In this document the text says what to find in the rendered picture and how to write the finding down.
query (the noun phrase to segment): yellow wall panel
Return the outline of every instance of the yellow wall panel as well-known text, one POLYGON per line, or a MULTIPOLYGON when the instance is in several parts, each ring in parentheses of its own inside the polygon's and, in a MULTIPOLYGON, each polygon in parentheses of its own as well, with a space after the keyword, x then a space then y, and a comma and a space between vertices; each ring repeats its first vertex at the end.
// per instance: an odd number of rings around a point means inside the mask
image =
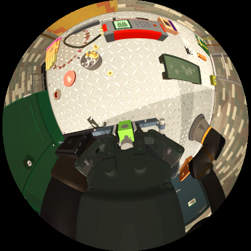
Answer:
POLYGON ((87 19, 117 11, 118 11, 118 0, 110 0, 110 1, 94 3, 86 7, 77 9, 68 15, 65 15, 64 17, 53 23, 46 30, 57 36, 60 36, 73 26, 87 19))

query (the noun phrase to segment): black box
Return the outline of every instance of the black box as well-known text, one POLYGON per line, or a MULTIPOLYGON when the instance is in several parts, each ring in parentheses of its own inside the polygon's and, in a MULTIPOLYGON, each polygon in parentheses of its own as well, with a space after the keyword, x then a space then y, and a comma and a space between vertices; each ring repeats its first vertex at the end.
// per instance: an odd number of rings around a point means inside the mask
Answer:
POLYGON ((57 148, 55 154, 59 156, 68 156, 78 159, 84 152, 92 134, 90 132, 68 136, 64 142, 57 148))

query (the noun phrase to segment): barcode label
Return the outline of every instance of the barcode label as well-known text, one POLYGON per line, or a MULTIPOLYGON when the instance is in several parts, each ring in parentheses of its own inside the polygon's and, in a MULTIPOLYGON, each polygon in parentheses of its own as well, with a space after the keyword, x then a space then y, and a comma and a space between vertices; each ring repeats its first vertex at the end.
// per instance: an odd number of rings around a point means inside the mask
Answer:
POLYGON ((188 202, 188 206, 191 207, 191 205, 193 205, 194 203, 196 203, 195 198, 188 202))

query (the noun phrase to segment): green card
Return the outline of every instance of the green card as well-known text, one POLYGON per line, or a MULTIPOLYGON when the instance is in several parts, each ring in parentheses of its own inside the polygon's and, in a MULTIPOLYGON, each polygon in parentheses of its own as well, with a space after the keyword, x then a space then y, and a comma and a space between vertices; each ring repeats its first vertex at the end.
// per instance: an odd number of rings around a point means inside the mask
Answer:
POLYGON ((201 38, 199 38, 196 34, 194 34, 194 35, 195 35, 195 37, 196 37, 196 40, 197 40, 197 42, 198 42, 198 45, 206 52, 206 54, 207 54, 208 56, 210 56, 210 54, 209 54, 209 49, 208 49, 207 45, 204 43, 204 41, 203 41, 201 38))

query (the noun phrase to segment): metal grate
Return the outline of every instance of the metal grate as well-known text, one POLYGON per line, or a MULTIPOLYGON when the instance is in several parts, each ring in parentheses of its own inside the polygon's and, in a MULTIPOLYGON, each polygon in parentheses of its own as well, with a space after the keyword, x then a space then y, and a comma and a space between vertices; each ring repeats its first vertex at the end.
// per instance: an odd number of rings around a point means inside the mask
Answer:
POLYGON ((33 88, 33 93, 38 93, 45 90, 44 74, 42 73, 32 74, 32 88, 33 88))

